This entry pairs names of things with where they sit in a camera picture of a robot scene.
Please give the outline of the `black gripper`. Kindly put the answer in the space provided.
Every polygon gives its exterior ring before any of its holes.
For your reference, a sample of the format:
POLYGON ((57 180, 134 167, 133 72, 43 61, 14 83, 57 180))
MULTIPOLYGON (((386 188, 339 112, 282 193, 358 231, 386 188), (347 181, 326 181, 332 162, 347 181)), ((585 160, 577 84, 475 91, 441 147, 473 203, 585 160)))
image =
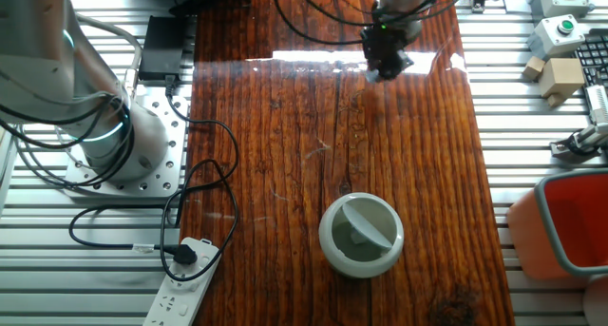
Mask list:
POLYGON ((387 25, 372 25, 360 31, 362 48, 367 60, 367 78, 394 80, 414 62, 405 53, 412 43, 407 33, 400 29, 390 29, 387 25))

